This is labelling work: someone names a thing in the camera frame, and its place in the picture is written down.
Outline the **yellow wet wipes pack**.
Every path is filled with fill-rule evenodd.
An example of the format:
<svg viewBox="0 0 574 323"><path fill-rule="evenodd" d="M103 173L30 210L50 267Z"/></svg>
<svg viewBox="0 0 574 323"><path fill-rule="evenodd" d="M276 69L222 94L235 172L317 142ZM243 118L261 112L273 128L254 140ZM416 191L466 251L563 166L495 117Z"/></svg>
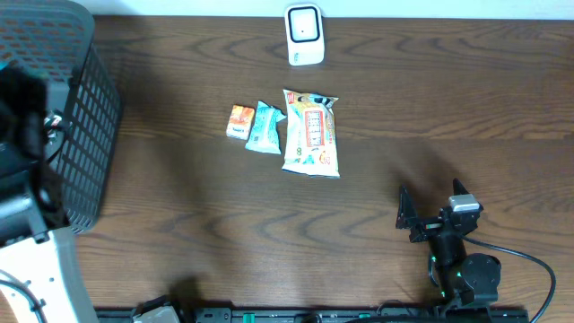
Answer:
<svg viewBox="0 0 574 323"><path fill-rule="evenodd" d="M282 170L311 177L340 177L333 105L338 97L283 90L287 137Z"/></svg>

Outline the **green wipes pack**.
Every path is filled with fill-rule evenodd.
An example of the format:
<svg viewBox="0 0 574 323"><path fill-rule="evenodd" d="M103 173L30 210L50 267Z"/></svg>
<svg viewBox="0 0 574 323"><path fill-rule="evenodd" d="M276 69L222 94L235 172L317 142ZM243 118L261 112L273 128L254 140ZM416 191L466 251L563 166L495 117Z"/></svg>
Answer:
<svg viewBox="0 0 574 323"><path fill-rule="evenodd" d="M260 100L245 148L258 153L280 154L277 124L284 119L286 116L280 109Z"/></svg>

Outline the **orange snack pack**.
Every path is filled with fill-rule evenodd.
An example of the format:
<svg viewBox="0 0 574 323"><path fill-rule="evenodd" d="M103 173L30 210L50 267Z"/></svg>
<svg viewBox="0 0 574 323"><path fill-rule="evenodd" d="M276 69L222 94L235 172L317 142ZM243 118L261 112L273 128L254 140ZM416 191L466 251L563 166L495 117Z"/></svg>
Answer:
<svg viewBox="0 0 574 323"><path fill-rule="evenodd" d="M254 108L234 105L226 128L226 136L248 140L255 113Z"/></svg>

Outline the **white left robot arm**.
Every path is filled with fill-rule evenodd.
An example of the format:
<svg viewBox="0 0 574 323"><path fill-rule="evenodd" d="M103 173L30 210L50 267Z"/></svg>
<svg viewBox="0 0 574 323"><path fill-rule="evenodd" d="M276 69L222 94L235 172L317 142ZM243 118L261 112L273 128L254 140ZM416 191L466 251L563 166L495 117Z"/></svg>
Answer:
<svg viewBox="0 0 574 323"><path fill-rule="evenodd" d="M1 294L20 322L95 322L61 180L45 155L46 83L19 68L1 70Z"/></svg>

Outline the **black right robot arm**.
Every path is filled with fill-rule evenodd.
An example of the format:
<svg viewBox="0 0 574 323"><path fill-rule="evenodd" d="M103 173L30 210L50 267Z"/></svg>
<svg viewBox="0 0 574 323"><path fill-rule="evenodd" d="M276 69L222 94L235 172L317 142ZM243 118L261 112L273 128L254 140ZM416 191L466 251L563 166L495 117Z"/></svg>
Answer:
<svg viewBox="0 0 574 323"><path fill-rule="evenodd" d="M430 246L428 274L445 299L438 315L467 309L485 309L499 298L501 264L493 256L466 252L464 238L477 228L483 206L458 179L452 182L453 195L438 215L417 214L407 188L399 188L396 228L408 230L411 243Z"/></svg>

